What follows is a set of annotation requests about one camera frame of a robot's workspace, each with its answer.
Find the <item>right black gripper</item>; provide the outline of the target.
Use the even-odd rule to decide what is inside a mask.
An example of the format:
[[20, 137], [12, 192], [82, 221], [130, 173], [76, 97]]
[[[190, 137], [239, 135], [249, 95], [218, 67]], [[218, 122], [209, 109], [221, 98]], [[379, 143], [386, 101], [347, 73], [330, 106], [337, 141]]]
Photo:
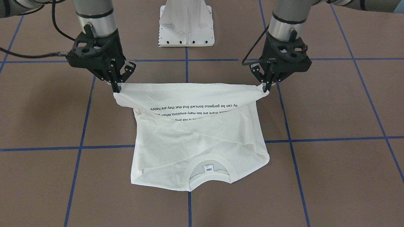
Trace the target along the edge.
[[84, 30], [66, 56], [69, 65], [89, 70], [98, 79], [110, 83], [113, 92], [119, 93], [118, 84], [129, 79], [136, 64], [123, 55], [118, 30], [106, 37], [96, 37], [91, 28]]

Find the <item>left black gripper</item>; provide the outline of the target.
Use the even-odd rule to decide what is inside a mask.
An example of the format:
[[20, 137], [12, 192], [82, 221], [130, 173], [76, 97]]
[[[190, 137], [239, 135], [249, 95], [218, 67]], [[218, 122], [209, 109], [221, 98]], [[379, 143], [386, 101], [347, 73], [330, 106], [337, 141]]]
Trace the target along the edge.
[[262, 55], [250, 64], [250, 71], [267, 92], [271, 85], [282, 82], [291, 74], [308, 71], [311, 64], [307, 45], [296, 33], [290, 33], [286, 42], [267, 34]]

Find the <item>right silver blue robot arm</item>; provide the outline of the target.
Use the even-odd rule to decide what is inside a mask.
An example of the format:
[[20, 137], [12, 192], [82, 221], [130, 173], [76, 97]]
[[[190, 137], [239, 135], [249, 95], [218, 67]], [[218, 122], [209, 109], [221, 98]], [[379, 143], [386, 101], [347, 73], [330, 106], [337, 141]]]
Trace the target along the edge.
[[74, 0], [81, 33], [76, 38], [62, 32], [56, 23], [55, 10], [59, 0], [2, 0], [1, 18], [23, 16], [52, 5], [52, 24], [66, 38], [74, 42], [69, 52], [43, 55], [22, 55], [1, 48], [1, 51], [20, 58], [39, 59], [65, 57], [70, 66], [85, 68], [98, 79], [108, 82], [113, 92], [119, 93], [122, 84], [133, 74], [136, 64], [129, 62], [123, 54], [117, 23], [111, 0]]

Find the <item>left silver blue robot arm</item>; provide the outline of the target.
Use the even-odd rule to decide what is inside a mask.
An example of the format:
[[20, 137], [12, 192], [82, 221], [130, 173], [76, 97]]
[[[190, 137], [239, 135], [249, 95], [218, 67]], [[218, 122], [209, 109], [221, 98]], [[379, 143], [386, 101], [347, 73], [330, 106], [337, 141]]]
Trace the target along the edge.
[[242, 64], [261, 82], [263, 92], [296, 72], [306, 72], [312, 61], [301, 35], [312, 6], [320, 0], [277, 0], [270, 23], [259, 39], [265, 37], [261, 57]]

